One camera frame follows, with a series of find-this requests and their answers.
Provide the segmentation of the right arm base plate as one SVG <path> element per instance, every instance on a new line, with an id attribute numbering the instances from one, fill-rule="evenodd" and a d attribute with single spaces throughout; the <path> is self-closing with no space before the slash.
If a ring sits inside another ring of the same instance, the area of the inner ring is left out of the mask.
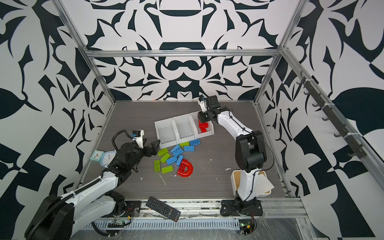
<path id="1" fill-rule="evenodd" d="M 241 199 L 221 201 L 220 214 L 223 217 L 240 215 L 261 217 L 263 213 L 261 201 L 257 198 L 249 201 L 242 201 Z"/>

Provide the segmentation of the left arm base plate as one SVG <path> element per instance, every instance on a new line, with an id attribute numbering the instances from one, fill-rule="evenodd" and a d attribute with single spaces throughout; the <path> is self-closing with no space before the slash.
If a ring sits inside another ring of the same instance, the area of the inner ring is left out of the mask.
<path id="1" fill-rule="evenodd" d="M 125 201 L 122 218 L 138 217 L 141 213 L 141 201 Z"/>

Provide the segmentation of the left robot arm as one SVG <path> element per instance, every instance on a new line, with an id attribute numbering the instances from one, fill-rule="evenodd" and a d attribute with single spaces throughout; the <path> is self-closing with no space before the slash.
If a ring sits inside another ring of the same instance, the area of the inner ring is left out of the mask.
<path id="1" fill-rule="evenodd" d="M 29 224 L 27 240 L 68 240 L 77 231 L 95 220 L 121 216 L 126 211 L 125 198 L 115 192 L 137 170 L 143 157 L 157 155 L 160 140 L 142 148 L 135 142 L 125 143 L 111 158 L 108 166 L 93 181 L 62 196 L 54 194 L 41 203 Z"/>

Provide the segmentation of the blue lego brick slim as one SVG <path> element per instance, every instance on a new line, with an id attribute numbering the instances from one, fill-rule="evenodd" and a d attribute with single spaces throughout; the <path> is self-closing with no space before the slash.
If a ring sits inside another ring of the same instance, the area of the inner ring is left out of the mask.
<path id="1" fill-rule="evenodd" d="M 181 164 L 183 158 L 184 158 L 183 155 L 179 155 L 179 156 L 178 156 L 178 159 L 177 159 L 177 161 L 176 161 L 176 165 L 177 165 L 177 166 L 180 166 L 180 164 Z"/>

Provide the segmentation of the red arch lego piece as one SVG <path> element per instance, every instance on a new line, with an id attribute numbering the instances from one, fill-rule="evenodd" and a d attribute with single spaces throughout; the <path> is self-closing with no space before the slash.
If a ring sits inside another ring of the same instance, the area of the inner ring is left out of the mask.
<path id="1" fill-rule="evenodd" d="M 193 170 L 194 170 L 193 165 L 189 161 L 183 159 L 179 166 L 177 175 L 183 178 L 188 178 L 192 175 Z"/>

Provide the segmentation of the red lego brick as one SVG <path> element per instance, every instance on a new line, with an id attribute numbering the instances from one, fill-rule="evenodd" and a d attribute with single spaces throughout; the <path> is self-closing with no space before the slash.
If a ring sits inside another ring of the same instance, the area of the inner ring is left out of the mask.
<path id="1" fill-rule="evenodd" d="M 198 127 L 201 133 L 207 133 L 208 131 L 210 131 L 210 124 L 208 122 L 202 123 L 200 120 L 198 120 L 198 123 Z"/>

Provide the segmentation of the blue lego brick large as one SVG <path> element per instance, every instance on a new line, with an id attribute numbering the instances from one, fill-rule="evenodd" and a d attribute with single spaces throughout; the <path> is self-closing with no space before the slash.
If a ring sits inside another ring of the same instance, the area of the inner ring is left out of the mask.
<path id="1" fill-rule="evenodd" d="M 174 157 L 178 157 L 180 156 L 182 153 L 184 152 L 184 150 L 179 146 L 179 145 L 176 145 L 172 150 L 171 150 L 171 153 Z"/>

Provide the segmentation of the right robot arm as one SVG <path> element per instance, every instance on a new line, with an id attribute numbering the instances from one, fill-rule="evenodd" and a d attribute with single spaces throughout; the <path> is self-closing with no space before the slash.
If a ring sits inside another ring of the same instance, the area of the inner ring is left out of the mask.
<path id="1" fill-rule="evenodd" d="M 274 188 L 262 169 L 267 161 L 267 151 L 272 149 L 265 143 L 260 131 L 253 131 L 241 123 L 227 107 L 222 107 L 217 96 L 200 96 L 198 104 L 201 111 L 198 119 L 201 123 L 214 121 L 234 138 L 235 160 L 241 170 L 240 184 L 236 190 L 241 203 L 266 196 Z"/>

